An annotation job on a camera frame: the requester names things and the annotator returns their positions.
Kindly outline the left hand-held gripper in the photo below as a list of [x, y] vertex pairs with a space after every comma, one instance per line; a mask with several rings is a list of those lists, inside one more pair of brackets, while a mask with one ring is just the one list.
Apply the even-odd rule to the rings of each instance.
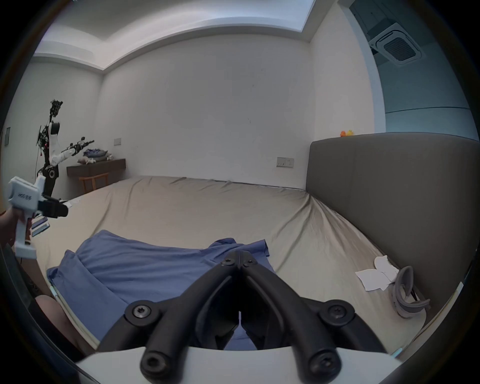
[[24, 216], [24, 222], [18, 220], [16, 224], [14, 242], [15, 255], [22, 259], [37, 258], [36, 249], [26, 243], [28, 219], [38, 212], [43, 215], [32, 223], [32, 237], [36, 237], [50, 228], [48, 218], [66, 217], [69, 213], [68, 206], [44, 195], [45, 183], [44, 176], [37, 176], [35, 183], [20, 177], [13, 177], [9, 181], [8, 201], [13, 208], [21, 210]]

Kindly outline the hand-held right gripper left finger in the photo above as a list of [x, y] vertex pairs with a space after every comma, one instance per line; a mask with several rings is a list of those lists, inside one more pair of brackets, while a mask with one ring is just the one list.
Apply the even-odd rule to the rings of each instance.
[[100, 342], [99, 352], [145, 347], [143, 376], [174, 376], [188, 346], [224, 350], [240, 324], [241, 252], [231, 251], [180, 296], [130, 304]]

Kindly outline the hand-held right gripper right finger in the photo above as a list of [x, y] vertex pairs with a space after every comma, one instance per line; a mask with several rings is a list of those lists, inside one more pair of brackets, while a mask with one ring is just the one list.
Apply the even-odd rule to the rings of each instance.
[[350, 303], [300, 297], [247, 251], [240, 251], [240, 319], [258, 350], [291, 346], [300, 377], [337, 377], [338, 346], [387, 352]]

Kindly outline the person's left hand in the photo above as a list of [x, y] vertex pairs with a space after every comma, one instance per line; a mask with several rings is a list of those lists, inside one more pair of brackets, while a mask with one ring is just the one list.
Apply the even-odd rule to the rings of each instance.
[[3, 249], [7, 244], [10, 247], [14, 246], [16, 239], [16, 227], [18, 222], [26, 224], [26, 234], [25, 239], [30, 241], [30, 233], [32, 218], [29, 217], [26, 219], [25, 213], [23, 210], [9, 207], [8, 210], [4, 211], [0, 215], [0, 246]]

